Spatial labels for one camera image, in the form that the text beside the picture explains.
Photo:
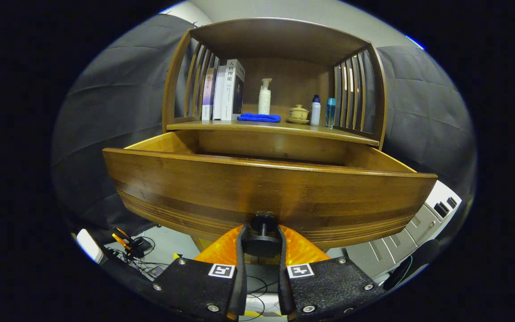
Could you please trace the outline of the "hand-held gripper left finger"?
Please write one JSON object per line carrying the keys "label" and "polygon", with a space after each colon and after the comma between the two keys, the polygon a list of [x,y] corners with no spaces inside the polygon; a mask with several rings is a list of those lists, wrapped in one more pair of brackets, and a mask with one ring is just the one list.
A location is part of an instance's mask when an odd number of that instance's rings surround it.
{"label": "hand-held gripper left finger", "polygon": [[245,314],[247,273],[240,225],[194,259],[176,258],[152,283],[152,300],[188,321],[237,322]]}

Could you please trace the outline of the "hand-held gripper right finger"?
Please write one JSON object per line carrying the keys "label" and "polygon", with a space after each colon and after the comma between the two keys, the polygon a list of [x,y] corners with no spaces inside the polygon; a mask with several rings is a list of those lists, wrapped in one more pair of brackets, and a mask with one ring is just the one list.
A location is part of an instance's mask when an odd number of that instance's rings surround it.
{"label": "hand-held gripper right finger", "polygon": [[278,225],[279,308],[289,322],[334,322],[376,301],[383,287],[346,256],[329,257],[301,234]]}

